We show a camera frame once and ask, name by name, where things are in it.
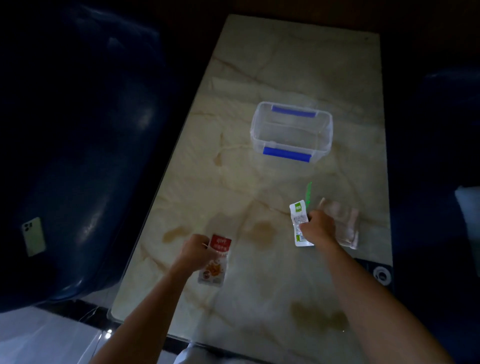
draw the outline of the person's right arm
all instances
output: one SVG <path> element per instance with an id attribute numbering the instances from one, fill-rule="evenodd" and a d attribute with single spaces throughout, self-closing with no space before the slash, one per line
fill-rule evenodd
<path id="1" fill-rule="evenodd" d="M 300 225 L 323 254 L 340 305 L 371 363 L 453 363 L 426 327 L 335 240 L 333 219 L 312 211 Z"/>

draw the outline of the table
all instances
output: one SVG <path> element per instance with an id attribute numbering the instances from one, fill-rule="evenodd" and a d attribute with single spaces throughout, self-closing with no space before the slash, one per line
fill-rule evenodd
<path id="1" fill-rule="evenodd" d="M 253 151 L 257 104 L 326 110 L 316 164 Z M 111 309 L 125 317 L 185 238 L 232 239 L 221 289 L 187 282 L 169 334 L 272 362 L 362 363 L 321 256 L 294 244 L 289 204 L 326 196 L 360 209 L 359 258 L 392 264 L 378 34 L 230 15 Z"/>

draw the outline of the forearm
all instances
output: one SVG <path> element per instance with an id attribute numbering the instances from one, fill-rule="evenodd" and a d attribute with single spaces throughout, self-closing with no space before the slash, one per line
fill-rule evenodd
<path id="1" fill-rule="evenodd" d="M 91 363 L 156 363 L 189 276 L 188 271 L 173 265 Z"/>
<path id="2" fill-rule="evenodd" d="M 338 244 L 323 253 L 340 304 L 372 363 L 453 363 L 425 326 Z"/>

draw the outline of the white and green package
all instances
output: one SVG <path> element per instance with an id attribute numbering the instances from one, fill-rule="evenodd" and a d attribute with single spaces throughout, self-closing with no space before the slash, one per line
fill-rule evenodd
<path id="1" fill-rule="evenodd" d="M 290 217 L 292 218 L 293 230 L 295 234 L 296 246 L 311 246 L 311 242 L 307 241 L 300 230 L 300 224 L 308 222 L 307 208 L 305 201 L 301 200 L 290 205 Z"/>

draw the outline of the plastic container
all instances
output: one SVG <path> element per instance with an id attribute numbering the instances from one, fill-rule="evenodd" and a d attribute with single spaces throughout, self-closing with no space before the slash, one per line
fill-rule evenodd
<path id="1" fill-rule="evenodd" d="M 332 114 L 264 101 L 253 115 L 250 137 L 258 153 L 315 163 L 332 148 Z"/>

